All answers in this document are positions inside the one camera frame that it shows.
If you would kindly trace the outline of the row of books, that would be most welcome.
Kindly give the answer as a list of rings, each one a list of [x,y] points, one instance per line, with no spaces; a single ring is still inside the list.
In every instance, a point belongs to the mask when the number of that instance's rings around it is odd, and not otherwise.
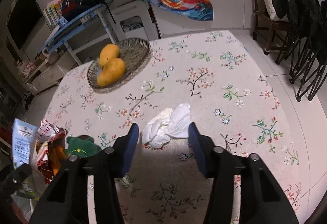
[[[55,26],[57,26],[60,18],[62,17],[61,6],[61,0],[53,0],[47,3],[45,8],[43,8],[43,16],[50,29],[53,29]]]

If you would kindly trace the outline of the red white snack wrapper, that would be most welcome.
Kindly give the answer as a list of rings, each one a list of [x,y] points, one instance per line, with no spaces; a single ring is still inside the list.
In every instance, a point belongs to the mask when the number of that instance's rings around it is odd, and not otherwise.
[[[44,182],[50,184],[62,163],[66,161],[64,128],[51,124],[46,119],[40,121],[36,141],[36,166],[42,174]]]

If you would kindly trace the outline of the black folding chairs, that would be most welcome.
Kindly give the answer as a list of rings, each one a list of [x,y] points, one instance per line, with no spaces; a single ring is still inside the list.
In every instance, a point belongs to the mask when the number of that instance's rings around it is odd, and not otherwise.
[[[298,37],[287,32],[275,63],[287,59],[290,59],[289,82],[300,81],[295,99],[300,102],[303,96],[307,96],[312,101],[326,82],[326,44],[320,39]]]

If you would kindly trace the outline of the cream tv stand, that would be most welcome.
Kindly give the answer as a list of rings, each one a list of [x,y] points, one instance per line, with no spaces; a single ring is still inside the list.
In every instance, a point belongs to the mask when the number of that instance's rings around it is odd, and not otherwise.
[[[47,59],[45,59],[29,74],[23,83],[27,90],[32,94],[38,94],[57,84],[74,67],[74,65],[74,58],[72,58],[71,54],[66,51],[52,65]]]

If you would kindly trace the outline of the yellow mango near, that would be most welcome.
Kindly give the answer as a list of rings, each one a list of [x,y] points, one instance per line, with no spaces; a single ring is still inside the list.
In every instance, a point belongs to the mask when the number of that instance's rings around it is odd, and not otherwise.
[[[126,71],[125,62],[120,58],[113,58],[103,68],[97,78],[97,85],[106,87],[119,80]]]

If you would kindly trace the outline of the green cloth toy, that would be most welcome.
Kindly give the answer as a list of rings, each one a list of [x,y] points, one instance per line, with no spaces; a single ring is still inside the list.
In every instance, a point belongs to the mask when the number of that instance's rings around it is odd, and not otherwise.
[[[101,147],[95,144],[94,138],[88,135],[67,137],[66,156],[76,155],[78,158],[92,157],[101,152]]]

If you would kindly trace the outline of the white tissue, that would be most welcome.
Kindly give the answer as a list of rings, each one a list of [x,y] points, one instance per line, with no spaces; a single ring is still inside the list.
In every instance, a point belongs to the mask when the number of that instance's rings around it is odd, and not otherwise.
[[[171,139],[188,138],[190,124],[190,104],[183,103],[175,109],[165,108],[146,124],[142,131],[142,144],[160,149]]]

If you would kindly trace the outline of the yellow mango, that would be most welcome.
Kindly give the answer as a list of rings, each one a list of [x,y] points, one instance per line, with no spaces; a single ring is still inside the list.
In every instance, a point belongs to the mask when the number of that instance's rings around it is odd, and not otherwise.
[[[104,67],[110,60],[117,58],[119,47],[116,44],[107,44],[103,47],[99,55],[99,66]]]
[[[103,68],[97,78],[97,85],[106,87],[119,80],[126,71],[125,62],[120,58],[113,58]]]

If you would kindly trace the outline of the pink kettlebell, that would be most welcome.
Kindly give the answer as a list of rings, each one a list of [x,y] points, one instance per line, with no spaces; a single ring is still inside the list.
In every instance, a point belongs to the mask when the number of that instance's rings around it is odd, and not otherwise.
[[[47,59],[47,61],[48,61],[48,63],[49,63],[50,65],[56,63],[57,60],[58,60],[59,57],[60,57],[59,54],[58,54],[56,51],[53,51],[53,52],[51,52],[51,53],[48,53],[46,48],[44,48],[44,49],[42,50],[42,54],[45,56],[45,58]]]

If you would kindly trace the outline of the blue study desk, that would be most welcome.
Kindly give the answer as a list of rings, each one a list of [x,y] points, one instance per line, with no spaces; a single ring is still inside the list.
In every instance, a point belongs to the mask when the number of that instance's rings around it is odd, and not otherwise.
[[[48,37],[47,41],[40,48],[38,55],[46,55],[56,51],[62,45],[65,46],[66,50],[70,53],[72,58],[78,65],[81,65],[82,62],[78,58],[77,54],[90,48],[91,46],[100,43],[106,39],[110,39],[111,43],[115,44],[116,40],[114,38],[114,31],[109,24],[109,21],[114,21],[114,18],[111,14],[109,5],[112,1],[106,1],[102,4],[97,4],[92,8],[87,9],[82,12],[70,22],[65,24],[63,27],[57,26]],[[97,37],[96,39],[90,40],[86,44],[73,49],[68,41],[74,36],[81,33],[83,30],[88,28],[90,25],[95,22],[100,22],[105,30],[105,34]]]

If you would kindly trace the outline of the white small cabinet appliance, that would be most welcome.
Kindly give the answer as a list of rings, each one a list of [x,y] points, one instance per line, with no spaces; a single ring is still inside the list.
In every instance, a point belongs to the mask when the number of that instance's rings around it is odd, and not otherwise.
[[[118,41],[133,37],[157,40],[159,32],[150,10],[150,5],[144,0],[134,0],[111,10],[108,17]]]

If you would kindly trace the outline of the white printed paper leaflet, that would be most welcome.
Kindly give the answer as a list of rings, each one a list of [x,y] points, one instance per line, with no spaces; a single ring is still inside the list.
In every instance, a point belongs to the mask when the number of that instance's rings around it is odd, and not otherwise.
[[[15,119],[12,132],[12,158],[14,169],[29,164],[30,150],[37,127]]]

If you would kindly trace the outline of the colourful hanging bag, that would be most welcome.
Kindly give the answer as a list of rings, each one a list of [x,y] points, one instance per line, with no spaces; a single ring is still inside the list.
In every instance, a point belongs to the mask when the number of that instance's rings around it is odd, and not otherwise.
[[[213,6],[209,0],[146,0],[166,11],[192,20],[213,21]]]

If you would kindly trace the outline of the black jacket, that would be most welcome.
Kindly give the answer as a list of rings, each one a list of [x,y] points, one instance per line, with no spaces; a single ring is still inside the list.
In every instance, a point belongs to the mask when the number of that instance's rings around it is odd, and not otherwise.
[[[288,18],[287,44],[306,37],[310,44],[321,45],[326,34],[326,1],[272,0],[278,18]]]

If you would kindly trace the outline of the yellow mango far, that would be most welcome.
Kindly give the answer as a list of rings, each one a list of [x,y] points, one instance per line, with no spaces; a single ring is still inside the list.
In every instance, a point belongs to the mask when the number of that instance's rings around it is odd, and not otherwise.
[[[119,47],[116,44],[107,44],[103,47],[99,55],[99,66],[104,67],[110,60],[117,58]]]

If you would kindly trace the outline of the wooden chair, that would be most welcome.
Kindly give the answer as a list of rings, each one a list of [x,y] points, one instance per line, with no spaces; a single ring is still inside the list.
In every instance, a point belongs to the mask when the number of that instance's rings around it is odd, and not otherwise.
[[[263,53],[268,56],[270,50],[280,51],[282,47],[277,46],[274,43],[274,39],[277,38],[281,42],[284,42],[284,39],[278,35],[277,31],[287,32],[289,25],[284,21],[273,21],[270,20],[267,9],[264,11],[259,10],[259,0],[253,0],[254,2],[254,28],[253,28],[253,40],[257,41],[258,35],[262,38],[266,35],[266,44],[263,47]]]

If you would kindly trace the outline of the black wall television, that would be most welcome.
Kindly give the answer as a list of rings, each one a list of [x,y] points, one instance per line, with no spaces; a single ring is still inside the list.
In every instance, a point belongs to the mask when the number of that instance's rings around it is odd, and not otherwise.
[[[7,28],[19,50],[42,17],[36,0],[17,0],[7,22]]]

